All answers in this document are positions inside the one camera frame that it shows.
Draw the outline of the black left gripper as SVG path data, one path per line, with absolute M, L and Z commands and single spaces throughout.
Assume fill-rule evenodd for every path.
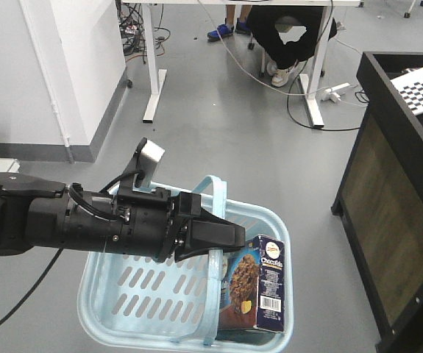
M 174 262 L 206 255 L 241 250 L 246 230 L 201 208 L 197 193 L 158 187 L 151 193 L 121 186 L 116 194 L 121 227 L 113 232 L 117 254 L 150 257 L 158 263 L 174 256 Z

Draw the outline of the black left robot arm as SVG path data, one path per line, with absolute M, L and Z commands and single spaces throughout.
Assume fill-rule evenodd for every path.
M 0 256 L 42 246 L 162 263 L 244 246 L 244 228 L 203 209 L 199 194 L 134 190 L 142 176 L 139 170 L 117 176 L 119 189 L 112 195 L 107 189 L 88 192 L 77 183 L 0 173 Z

